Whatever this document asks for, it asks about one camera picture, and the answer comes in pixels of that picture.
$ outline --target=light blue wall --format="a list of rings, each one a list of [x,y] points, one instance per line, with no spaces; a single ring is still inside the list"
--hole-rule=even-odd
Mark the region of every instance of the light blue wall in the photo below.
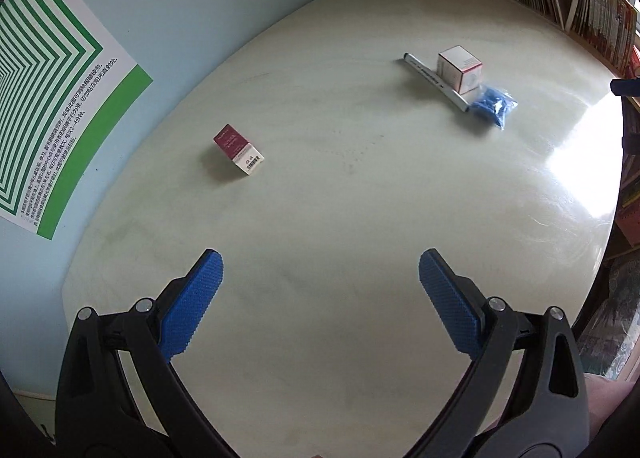
[[[248,40],[310,0],[84,0],[154,79],[74,192],[53,241],[0,219],[0,368],[53,394],[66,343],[60,287],[82,232],[127,159],[160,120]]]

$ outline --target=bag of blue items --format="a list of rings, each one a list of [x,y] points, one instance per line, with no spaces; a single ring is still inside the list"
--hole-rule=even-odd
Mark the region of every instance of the bag of blue items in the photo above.
[[[486,118],[503,130],[504,119],[517,105],[518,103],[507,92],[481,85],[480,96],[469,106],[468,110]]]

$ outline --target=small box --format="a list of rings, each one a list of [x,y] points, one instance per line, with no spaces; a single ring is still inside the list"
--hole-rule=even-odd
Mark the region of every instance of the small box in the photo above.
[[[640,199],[616,213],[616,224],[625,235],[629,245],[635,247],[640,243]]]
[[[264,160],[260,152],[229,124],[222,128],[213,141],[247,174],[251,174],[255,167]]]
[[[458,93],[467,93],[482,82],[482,63],[461,46],[454,46],[438,54],[438,75]]]

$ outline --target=green striped poster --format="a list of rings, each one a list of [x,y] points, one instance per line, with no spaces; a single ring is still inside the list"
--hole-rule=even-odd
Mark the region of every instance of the green striped poster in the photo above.
[[[82,0],[4,0],[0,216],[51,239],[86,166],[150,83]]]

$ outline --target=table surface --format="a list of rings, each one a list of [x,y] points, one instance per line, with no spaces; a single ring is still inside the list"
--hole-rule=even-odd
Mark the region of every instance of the table surface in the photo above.
[[[504,131],[399,61],[456,44],[519,101]],[[215,248],[225,279],[173,363],[223,437],[241,456],[402,456],[468,365],[418,282],[424,250],[515,309],[575,318],[620,179],[610,79],[510,0],[316,0],[143,142],[79,245],[68,322],[155,297]],[[251,176],[212,143],[228,122],[266,159]]]

